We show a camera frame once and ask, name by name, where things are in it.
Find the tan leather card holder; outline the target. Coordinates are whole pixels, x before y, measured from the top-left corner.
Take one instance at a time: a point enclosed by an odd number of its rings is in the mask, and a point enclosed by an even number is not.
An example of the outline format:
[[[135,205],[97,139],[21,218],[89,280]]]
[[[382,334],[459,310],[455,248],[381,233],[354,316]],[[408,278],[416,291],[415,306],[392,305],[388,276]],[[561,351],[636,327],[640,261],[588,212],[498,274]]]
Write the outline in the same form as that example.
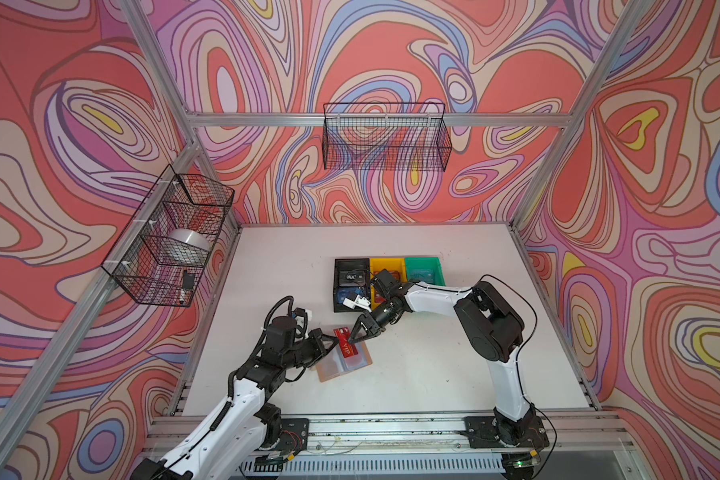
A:
[[[334,334],[334,329],[336,328],[340,327],[332,327],[330,335],[336,337]],[[359,352],[358,356],[350,359],[344,359],[338,344],[331,353],[316,364],[314,370],[316,371],[318,379],[321,383],[350,374],[368,367],[373,363],[368,348],[364,343],[353,345],[357,347]]]

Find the blue VIP credit card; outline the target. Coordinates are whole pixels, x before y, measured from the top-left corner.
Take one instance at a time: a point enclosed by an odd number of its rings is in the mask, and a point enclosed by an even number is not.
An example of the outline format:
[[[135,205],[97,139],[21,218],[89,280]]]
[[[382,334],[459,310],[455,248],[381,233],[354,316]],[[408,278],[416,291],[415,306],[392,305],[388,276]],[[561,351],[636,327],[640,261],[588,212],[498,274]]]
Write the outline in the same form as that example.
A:
[[[362,289],[339,289],[336,293],[336,303],[341,306],[355,304],[358,297],[366,297],[366,294]]]

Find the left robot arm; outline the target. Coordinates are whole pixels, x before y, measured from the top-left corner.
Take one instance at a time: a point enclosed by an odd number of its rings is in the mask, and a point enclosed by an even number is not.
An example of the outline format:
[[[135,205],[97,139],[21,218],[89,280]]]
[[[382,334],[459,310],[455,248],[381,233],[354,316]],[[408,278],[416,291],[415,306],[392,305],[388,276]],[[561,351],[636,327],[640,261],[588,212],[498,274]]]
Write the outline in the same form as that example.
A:
[[[269,400],[289,371],[304,373],[325,358],[338,339],[309,328],[310,314],[294,297],[278,300],[245,362],[227,378],[225,397],[200,424],[157,460],[145,458],[132,479],[228,479],[254,451],[282,435],[281,410]]]

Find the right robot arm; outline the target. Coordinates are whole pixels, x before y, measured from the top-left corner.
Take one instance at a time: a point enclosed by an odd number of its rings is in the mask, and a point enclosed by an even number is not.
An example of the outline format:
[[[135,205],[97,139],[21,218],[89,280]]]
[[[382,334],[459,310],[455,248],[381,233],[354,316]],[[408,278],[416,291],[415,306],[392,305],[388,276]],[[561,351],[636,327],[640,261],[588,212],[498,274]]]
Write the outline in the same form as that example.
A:
[[[529,433],[537,410],[527,399],[519,372],[525,323],[520,314],[489,282],[481,279],[471,287],[447,287],[421,281],[402,282],[387,270],[372,280],[383,302],[357,318],[348,343],[376,338],[406,313],[434,313],[456,318],[473,350],[488,363],[495,393],[493,431],[498,442],[515,447]]]

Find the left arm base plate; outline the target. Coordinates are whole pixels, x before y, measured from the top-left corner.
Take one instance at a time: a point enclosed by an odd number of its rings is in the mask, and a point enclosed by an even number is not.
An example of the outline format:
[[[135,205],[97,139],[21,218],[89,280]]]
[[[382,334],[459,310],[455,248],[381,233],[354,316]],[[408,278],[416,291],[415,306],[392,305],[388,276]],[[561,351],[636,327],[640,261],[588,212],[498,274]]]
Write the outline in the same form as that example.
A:
[[[261,451],[300,452],[308,446],[310,420],[306,417],[285,418],[266,426]]]

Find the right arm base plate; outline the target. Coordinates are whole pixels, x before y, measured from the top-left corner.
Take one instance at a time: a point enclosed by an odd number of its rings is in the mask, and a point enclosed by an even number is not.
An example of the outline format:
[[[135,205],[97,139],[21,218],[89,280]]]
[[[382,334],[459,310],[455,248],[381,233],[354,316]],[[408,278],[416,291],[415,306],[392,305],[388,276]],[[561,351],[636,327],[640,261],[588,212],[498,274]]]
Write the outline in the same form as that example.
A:
[[[464,429],[459,431],[472,449],[543,450],[550,440],[543,422],[537,416],[513,422],[503,417],[468,416]]]

